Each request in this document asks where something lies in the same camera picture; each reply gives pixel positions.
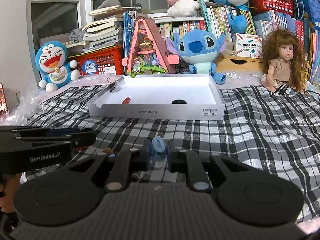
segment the red plastic basket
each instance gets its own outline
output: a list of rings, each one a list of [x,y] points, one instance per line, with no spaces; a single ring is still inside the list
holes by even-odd
[[[78,62],[77,69],[82,76],[87,75],[82,70],[82,65],[87,60],[93,60],[98,66],[96,73],[92,74],[109,74],[109,75],[123,75],[124,69],[122,66],[123,47],[114,46],[111,48],[99,50],[92,53],[70,57],[70,60],[76,60]]]
[[[250,5],[257,13],[275,10],[294,16],[293,0],[250,0]]]

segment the label printer box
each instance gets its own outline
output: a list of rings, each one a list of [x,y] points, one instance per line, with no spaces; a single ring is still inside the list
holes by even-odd
[[[234,53],[237,57],[262,58],[262,37],[235,33]]]

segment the doll hair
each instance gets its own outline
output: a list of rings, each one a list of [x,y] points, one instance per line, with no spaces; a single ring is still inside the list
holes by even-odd
[[[278,48],[282,45],[293,46],[293,59],[290,61],[291,77],[288,85],[299,91],[302,88],[301,70],[305,70],[306,67],[300,42],[293,33],[287,30],[275,30],[268,35],[262,51],[264,73],[268,73],[269,60],[279,57]]]

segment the human hand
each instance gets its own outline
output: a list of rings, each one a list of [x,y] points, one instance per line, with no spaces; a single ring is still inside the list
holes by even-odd
[[[273,86],[276,82],[275,82],[275,78],[273,77],[273,76],[270,76],[270,75],[267,75],[266,76],[266,80],[267,80],[267,82],[268,82],[268,84],[270,85],[270,86]]]
[[[4,196],[0,198],[0,207],[3,213],[14,212],[13,195],[20,186],[20,177],[21,174],[16,174],[5,185],[0,184],[0,192],[4,193]]]

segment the plaid blanket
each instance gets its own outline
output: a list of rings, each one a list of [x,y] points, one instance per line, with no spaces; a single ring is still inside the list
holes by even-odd
[[[73,161],[106,147],[114,152],[139,148],[145,139],[156,135],[200,156],[222,153],[298,185],[305,196],[299,222],[320,213],[320,104],[311,96],[289,88],[273,94],[262,86],[222,90],[226,113],[224,120],[218,122],[90,117],[86,103],[105,87],[70,88],[44,102],[43,112],[35,114],[29,124],[92,128],[96,143],[85,152],[76,152]],[[134,174],[136,181],[185,180],[182,174],[168,172],[166,165],[153,163],[150,171]],[[58,167],[26,176],[30,179]]]

